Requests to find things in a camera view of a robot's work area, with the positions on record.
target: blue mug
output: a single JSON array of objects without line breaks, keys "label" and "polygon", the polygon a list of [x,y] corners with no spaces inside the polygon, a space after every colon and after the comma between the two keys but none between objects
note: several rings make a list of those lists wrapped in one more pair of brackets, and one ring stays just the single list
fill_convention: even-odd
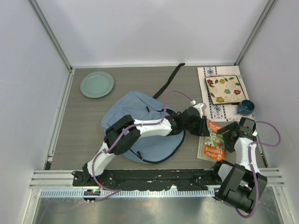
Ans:
[{"label": "blue mug", "polygon": [[254,111],[254,108],[254,103],[245,99],[237,106],[237,113],[245,116],[250,115]]}]

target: yellow flower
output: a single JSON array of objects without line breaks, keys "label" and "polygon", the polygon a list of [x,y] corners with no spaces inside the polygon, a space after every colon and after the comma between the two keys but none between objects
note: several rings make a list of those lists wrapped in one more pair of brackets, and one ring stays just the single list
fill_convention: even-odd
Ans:
[{"label": "yellow flower", "polygon": [[218,103],[223,103],[224,102],[224,99],[222,97],[217,97],[216,101]]}]

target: floral tile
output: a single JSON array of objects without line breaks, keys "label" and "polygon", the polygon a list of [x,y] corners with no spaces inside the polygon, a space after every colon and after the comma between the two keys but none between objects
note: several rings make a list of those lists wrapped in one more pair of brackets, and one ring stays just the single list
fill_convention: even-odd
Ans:
[{"label": "floral tile", "polygon": [[234,104],[245,100],[245,94],[237,76],[210,76],[205,78],[213,105]]}]

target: wall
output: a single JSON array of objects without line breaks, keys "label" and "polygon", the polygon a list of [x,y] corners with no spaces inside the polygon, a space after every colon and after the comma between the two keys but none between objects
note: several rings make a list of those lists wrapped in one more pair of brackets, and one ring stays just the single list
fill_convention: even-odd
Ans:
[{"label": "wall", "polygon": [[21,223],[67,70],[27,1],[0,1],[0,220]]},{"label": "wall", "polygon": [[37,0],[73,66],[234,63],[267,0]]},{"label": "wall", "polygon": [[[266,148],[266,158],[279,167],[291,199],[294,215],[299,207],[299,2],[279,0],[250,47],[240,69],[250,98],[256,104],[257,120],[274,124],[282,143]],[[275,143],[269,128],[259,125],[262,141]]]}]

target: black strap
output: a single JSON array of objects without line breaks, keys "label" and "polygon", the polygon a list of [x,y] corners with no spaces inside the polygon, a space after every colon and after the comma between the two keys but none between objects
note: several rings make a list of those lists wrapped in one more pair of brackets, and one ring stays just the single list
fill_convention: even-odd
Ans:
[{"label": "black strap", "polygon": [[170,75],[167,83],[153,96],[154,99],[157,99],[166,90],[166,88],[169,86],[169,84],[171,83],[171,81],[173,80],[175,75],[177,74],[178,70],[184,65],[185,65],[185,63],[178,64],[176,69]]}]

